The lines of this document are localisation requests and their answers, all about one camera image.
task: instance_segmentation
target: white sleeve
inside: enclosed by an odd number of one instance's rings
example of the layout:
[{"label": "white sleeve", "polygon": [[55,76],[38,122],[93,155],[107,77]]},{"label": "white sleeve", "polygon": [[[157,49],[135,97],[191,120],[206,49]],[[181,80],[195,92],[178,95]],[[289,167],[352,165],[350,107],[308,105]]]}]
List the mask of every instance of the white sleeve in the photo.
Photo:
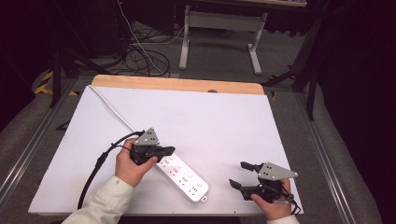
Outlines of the white sleeve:
[{"label": "white sleeve", "polygon": [[281,219],[267,221],[267,224],[299,224],[296,216],[283,217]]},{"label": "white sleeve", "polygon": [[113,175],[63,223],[117,224],[133,196],[134,188]]}]

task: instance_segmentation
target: table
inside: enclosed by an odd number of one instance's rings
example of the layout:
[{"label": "table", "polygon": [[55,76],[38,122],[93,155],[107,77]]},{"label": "table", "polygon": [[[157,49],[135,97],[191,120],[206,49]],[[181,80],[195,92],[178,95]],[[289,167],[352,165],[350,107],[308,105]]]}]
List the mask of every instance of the table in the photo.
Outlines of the table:
[{"label": "table", "polygon": [[[140,183],[127,216],[259,215],[262,211],[255,203],[243,201],[240,192],[230,187],[228,178],[244,186],[258,184],[257,175],[241,169],[240,161],[268,160],[290,168],[259,84],[97,76],[92,85],[137,130],[155,127],[162,145],[174,146],[176,154],[209,184],[208,200],[192,203],[161,171],[152,169]],[[210,90],[219,93],[203,92]],[[75,211],[96,158],[112,141],[129,132],[87,88],[29,212],[53,216]],[[116,154],[110,153],[87,195],[114,173]],[[291,185],[301,205],[293,181]]]},{"label": "table", "polygon": [[[286,7],[305,7],[306,2],[290,2],[281,0],[248,0],[240,1],[243,3],[256,3],[273,6]],[[185,9],[184,17],[184,37],[183,45],[180,55],[179,68],[184,70],[187,68],[187,59],[189,55],[189,29],[190,27],[212,28],[212,29],[226,29],[235,31],[255,32],[256,35],[253,44],[247,45],[247,50],[250,60],[253,65],[254,73],[256,75],[262,74],[259,59],[257,58],[256,49],[262,36],[262,29],[264,28],[267,13],[263,12],[261,17],[224,15],[219,13],[206,13],[190,11],[189,5]]]}]

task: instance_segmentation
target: yellow and black hazard tape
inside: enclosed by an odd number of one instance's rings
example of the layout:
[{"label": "yellow and black hazard tape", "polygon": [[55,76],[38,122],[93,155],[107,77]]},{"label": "yellow and black hazard tape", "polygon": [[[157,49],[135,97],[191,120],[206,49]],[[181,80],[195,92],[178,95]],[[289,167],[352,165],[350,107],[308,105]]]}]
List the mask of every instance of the yellow and black hazard tape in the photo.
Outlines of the yellow and black hazard tape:
[{"label": "yellow and black hazard tape", "polygon": [[[35,94],[44,93],[44,94],[53,94],[53,90],[47,90],[46,85],[49,83],[50,79],[53,76],[53,72],[49,71],[41,80],[40,85],[38,85],[37,89],[35,90]],[[70,91],[69,95],[72,96],[79,96],[80,91]]]}]

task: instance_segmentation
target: white power strip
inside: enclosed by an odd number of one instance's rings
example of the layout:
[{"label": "white power strip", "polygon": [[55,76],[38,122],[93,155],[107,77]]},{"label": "white power strip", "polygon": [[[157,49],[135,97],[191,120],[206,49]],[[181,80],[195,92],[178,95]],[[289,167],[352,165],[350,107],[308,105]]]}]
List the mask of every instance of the white power strip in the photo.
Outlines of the white power strip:
[{"label": "white power strip", "polygon": [[193,202],[206,202],[207,183],[175,153],[163,157],[157,167],[168,176]]}]

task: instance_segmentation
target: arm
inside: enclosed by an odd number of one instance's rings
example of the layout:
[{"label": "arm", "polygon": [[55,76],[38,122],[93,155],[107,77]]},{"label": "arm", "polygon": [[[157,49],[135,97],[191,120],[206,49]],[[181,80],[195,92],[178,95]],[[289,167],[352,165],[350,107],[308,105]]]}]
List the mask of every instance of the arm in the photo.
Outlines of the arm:
[{"label": "arm", "polygon": [[117,156],[116,172],[107,182],[91,195],[81,209],[70,215],[63,223],[118,223],[126,212],[134,195],[134,188],[143,175],[154,166],[156,157],[136,165],[130,159],[134,139],[128,139]]},{"label": "arm", "polygon": [[[290,181],[281,180],[286,192],[290,192]],[[262,197],[252,194],[251,199],[260,207],[267,216],[267,224],[298,224],[298,220],[291,214],[290,203],[268,203]]]}]

